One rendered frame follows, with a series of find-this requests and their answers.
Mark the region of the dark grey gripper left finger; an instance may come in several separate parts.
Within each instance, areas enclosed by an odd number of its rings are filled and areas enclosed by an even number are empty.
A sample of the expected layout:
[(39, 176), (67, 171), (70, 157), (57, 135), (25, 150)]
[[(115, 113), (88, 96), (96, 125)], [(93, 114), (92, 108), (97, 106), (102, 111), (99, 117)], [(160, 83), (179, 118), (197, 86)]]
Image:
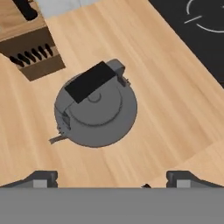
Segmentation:
[(34, 171), (28, 177), (2, 185), (6, 187), (20, 188), (57, 188), (58, 187), (58, 172), (57, 171)]

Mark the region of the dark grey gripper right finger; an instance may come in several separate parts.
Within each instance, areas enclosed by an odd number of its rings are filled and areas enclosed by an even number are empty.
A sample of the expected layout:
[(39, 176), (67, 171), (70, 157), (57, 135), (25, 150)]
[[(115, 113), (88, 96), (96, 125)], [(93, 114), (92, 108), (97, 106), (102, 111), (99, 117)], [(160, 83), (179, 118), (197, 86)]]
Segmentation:
[(190, 171), (168, 171), (166, 173), (166, 178), (166, 186), (168, 188), (223, 188), (223, 185), (217, 185), (204, 179), (200, 179)]

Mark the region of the wooden knife block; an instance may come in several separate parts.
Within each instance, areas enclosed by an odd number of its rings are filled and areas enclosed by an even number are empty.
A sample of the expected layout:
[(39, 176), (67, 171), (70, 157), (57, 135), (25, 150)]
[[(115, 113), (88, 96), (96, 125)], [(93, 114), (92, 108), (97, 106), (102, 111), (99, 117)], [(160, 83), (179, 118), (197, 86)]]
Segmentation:
[(35, 0), (38, 16), (27, 21), (12, 0), (0, 0), (0, 53), (29, 81), (65, 68), (53, 36)]

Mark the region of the black hob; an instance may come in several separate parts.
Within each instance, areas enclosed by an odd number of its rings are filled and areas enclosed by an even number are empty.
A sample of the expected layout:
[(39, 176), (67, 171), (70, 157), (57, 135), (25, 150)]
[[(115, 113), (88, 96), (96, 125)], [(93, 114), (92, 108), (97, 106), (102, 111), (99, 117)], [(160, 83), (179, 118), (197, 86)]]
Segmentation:
[(224, 88), (224, 0), (148, 0)]

